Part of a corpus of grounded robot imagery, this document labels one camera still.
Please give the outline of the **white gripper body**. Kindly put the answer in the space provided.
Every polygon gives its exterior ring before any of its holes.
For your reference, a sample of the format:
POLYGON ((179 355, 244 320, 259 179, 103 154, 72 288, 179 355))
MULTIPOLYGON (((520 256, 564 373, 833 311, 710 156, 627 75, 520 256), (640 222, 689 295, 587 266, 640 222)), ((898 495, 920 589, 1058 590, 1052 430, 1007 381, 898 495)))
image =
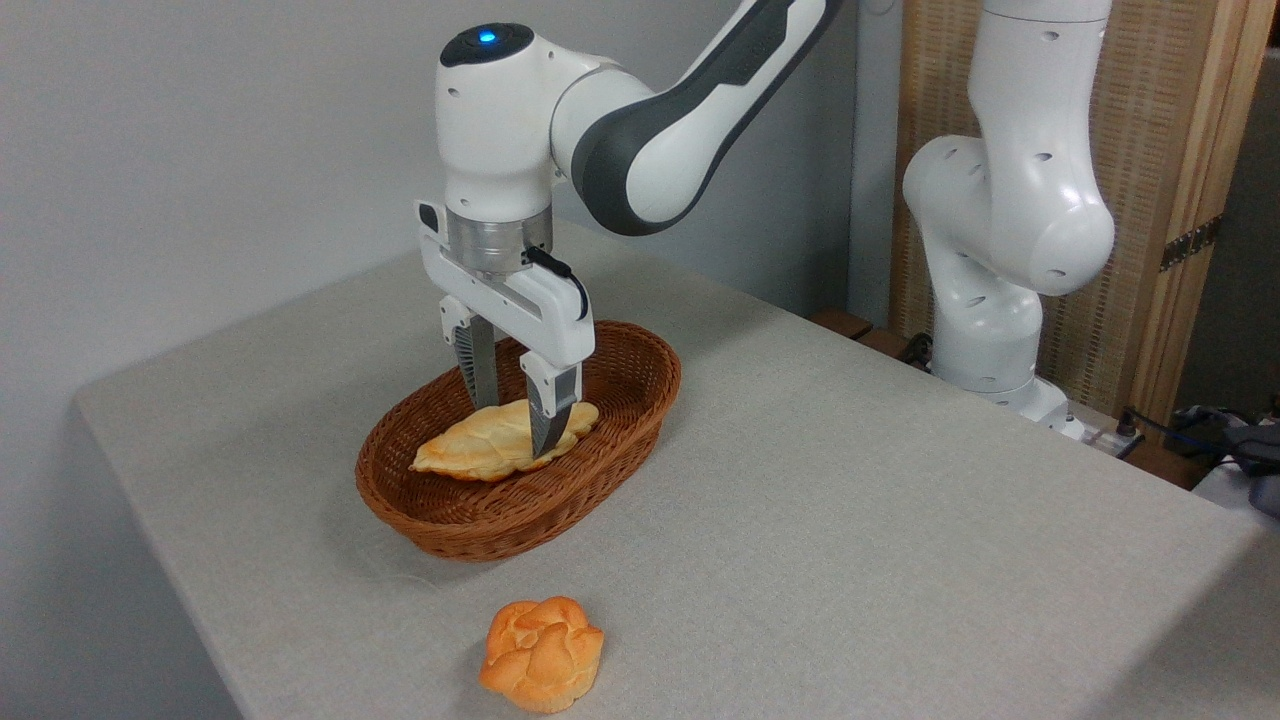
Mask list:
POLYGON ((585 293, 527 258, 550 251, 552 209, 517 222, 480 222, 445 205, 419 202, 422 263, 431 282, 553 366, 595 350, 585 293))

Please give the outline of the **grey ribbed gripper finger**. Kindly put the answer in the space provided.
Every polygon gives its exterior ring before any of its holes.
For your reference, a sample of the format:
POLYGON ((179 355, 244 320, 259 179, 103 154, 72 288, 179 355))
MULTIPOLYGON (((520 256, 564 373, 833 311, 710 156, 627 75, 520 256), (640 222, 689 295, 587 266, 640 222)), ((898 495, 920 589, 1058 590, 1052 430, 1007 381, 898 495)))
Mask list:
POLYGON ((526 375, 532 456, 547 456, 564 434, 582 393, 582 365, 556 366, 539 354, 520 357, 526 375))
POLYGON ((454 351, 474 406, 499 405, 493 324, 448 295, 440 301, 440 310, 444 340, 454 351))

